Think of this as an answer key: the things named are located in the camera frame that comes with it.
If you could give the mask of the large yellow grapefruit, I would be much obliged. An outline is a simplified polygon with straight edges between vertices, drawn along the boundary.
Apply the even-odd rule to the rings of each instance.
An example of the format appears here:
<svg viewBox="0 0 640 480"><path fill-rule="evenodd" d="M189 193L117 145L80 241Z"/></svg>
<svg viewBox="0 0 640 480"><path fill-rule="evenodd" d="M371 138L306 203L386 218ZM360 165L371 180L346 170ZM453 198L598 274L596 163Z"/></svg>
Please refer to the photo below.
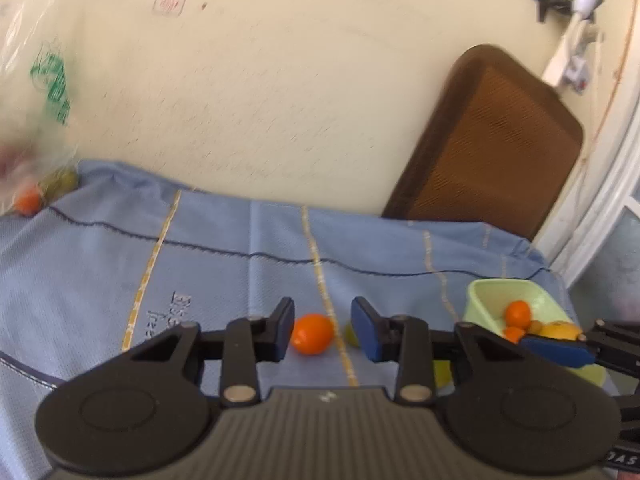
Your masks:
<svg viewBox="0 0 640 480"><path fill-rule="evenodd" d="M570 341L577 340L581 334L582 329L579 326L565 321L544 324L538 332L538 336L541 337Z"/></svg>

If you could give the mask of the small back tangerine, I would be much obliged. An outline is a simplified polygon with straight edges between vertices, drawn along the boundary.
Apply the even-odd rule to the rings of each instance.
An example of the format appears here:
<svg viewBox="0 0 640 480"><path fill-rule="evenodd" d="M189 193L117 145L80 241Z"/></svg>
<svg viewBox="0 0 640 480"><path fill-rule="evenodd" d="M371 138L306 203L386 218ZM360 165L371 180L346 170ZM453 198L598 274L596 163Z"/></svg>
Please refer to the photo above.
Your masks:
<svg viewBox="0 0 640 480"><path fill-rule="evenodd" d="M526 335L526 330L518 326L506 326L502 331L502 336L512 344L518 344Z"/></svg>

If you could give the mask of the orange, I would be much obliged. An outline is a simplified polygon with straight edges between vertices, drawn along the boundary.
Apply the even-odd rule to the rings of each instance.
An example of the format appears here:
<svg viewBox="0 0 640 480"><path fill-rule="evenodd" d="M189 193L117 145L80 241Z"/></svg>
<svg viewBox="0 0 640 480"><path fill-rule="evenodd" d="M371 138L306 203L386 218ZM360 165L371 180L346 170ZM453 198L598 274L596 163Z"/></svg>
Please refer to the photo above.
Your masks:
<svg viewBox="0 0 640 480"><path fill-rule="evenodd" d="M503 312L503 321L508 327L528 330L532 322L532 310L524 300L512 301Z"/></svg>

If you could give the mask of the green lime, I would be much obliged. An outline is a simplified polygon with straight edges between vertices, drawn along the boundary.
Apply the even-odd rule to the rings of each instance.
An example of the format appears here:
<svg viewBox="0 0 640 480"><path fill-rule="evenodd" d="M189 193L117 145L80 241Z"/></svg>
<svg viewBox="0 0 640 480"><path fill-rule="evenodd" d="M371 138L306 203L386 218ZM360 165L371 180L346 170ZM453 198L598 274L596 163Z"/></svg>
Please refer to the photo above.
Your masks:
<svg viewBox="0 0 640 480"><path fill-rule="evenodd" d="M449 361L436 360L434 362L435 384L438 390L452 383L452 373Z"/></svg>
<svg viewBox="0 0 640 480"><path fill-rule="evenodd" d="M343 336L345 341L352 347L352 348L359 348L360 347L360 343L358 340L358 337L354 331L354 329L352 328L352 323L348 322L344 325L343 328Z"/></svg>

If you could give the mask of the small orange tangerine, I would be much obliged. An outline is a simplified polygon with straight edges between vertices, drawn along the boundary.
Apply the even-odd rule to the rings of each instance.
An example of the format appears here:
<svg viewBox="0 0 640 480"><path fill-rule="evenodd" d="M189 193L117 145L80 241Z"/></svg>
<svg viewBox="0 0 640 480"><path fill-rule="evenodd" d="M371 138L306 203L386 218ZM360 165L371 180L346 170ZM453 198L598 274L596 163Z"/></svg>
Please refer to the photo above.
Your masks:
<svg viewBox="0 0 640 480"><path fill-rule="evenodd" d="M311 313L298 318L293 327L291 344L303 356L318 356L332 344L334 328L323 314Z"/></svg>

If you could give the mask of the light green plastic basket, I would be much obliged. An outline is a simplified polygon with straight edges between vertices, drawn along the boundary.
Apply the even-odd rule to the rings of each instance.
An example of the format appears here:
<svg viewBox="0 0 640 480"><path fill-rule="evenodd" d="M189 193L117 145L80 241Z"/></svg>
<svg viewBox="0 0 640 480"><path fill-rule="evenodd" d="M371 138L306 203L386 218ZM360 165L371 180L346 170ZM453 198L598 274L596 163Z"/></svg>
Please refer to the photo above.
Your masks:
<svg viewBox="0 0 640 480"><path fill-rule="evenodd" d="M532 281L513 278L472 281L468 287L468 304L463 319L502 336L502 331L506 328L503 312L508 304L516 300L524 300L529 304L532 321L542 324L555 321L575 324L542 287Z"/></svg>

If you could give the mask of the blue checked tablecloth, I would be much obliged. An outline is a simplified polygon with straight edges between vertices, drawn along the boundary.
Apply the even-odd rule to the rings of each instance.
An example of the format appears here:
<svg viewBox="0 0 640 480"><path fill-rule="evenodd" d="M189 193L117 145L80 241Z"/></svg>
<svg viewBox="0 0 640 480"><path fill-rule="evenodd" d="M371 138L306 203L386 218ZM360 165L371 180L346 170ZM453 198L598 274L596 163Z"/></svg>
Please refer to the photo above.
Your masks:
<svg viewBox="0 0 640 480"><path fill-rule="evenodd" d="M524 238L482 222L400 221L190 191L122 164L83 162L79 188L32 218L1 221L1 474L6 479L602 479L514 474L457 445L429 410L393 401L398 365L344 339L352 300L450 332L472 281L562 283ZM221 413L188 455L133 476L55 469L38 441L58 386L165 330L222 330L288 297L295 321L326 315L334 338L288 341L260 362L260 403Z"/></svg>

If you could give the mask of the brown woven chair mat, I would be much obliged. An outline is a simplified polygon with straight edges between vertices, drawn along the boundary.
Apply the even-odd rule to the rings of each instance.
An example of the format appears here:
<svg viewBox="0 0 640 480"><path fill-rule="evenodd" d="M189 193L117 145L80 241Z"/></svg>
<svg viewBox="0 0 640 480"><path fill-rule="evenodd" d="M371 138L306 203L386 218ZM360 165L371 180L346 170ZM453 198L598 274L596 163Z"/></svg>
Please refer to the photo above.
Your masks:
<svg viewBox="0 0 640 480"><path fill-rule="evenodd" d="M533 240L582 142L582 125L548 84L479 44L452 66L384 217L485 222Z"/></svg>

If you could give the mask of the orange fruit by bag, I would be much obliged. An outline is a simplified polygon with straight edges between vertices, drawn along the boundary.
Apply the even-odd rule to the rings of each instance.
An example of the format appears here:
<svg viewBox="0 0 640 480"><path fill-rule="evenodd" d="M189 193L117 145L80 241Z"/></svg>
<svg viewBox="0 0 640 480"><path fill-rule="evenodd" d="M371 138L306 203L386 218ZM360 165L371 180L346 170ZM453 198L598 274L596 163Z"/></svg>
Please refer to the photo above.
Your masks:
<svg viewBox="0 0 640 480"><path fill-rule="evenodd" d="M43 208L43 197L38 186L21 192L14 198L13 209L23 217L32 217Z"/></svg>

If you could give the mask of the green fruit by bag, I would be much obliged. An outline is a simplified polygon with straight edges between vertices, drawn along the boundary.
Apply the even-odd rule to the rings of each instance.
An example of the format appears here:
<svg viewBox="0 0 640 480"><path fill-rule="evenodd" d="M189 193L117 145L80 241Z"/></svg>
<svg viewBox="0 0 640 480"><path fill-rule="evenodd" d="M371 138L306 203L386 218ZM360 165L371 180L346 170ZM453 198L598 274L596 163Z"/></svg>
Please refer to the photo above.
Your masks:
<svg viewBox="0 0 640 480"><path fill-rule="evenodd" d="M78 188L79 174L75 166L57 169L39 182L43 198L52 203Z"/></svg>

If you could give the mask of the clear plastic bag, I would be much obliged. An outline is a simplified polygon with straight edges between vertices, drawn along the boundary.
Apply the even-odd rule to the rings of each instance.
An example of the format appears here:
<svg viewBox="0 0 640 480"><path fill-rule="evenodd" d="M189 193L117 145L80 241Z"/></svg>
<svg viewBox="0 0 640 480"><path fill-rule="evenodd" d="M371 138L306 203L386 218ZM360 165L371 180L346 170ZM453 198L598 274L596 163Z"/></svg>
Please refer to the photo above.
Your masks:
<svg viewBox="0 0 640 480"><path fill-rule="evenodd" d="M53 171L75 166L63 0L1 0L1 213Z"/></svg>

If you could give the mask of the white window frame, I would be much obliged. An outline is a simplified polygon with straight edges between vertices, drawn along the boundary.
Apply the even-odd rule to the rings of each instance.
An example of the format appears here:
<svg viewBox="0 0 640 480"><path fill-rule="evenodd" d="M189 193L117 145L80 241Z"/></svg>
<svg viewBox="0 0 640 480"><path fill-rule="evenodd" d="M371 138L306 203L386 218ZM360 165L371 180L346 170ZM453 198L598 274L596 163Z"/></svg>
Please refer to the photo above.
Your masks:
<svg viewBox="0 0 640 480"><path fill-rule="evenodd" d="M536 238L568 286L585 272L627 211L639 179L639 0L605 0L595 25L604 33L597 75L580 96L562 97L584 122L576 168Z"/></svg>

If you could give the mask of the wall sticker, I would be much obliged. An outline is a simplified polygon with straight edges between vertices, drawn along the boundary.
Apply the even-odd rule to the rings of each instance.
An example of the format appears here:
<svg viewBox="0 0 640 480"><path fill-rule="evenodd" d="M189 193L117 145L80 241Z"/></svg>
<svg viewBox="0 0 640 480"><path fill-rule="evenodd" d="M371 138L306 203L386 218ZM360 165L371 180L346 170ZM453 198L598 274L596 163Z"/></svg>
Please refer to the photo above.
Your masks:
<svg viewBox="0 0 640 480"><path fill-rule="evenodd" d="M152 12L176 18L182 13L185 4L186 0L154 0Z"/></svg>

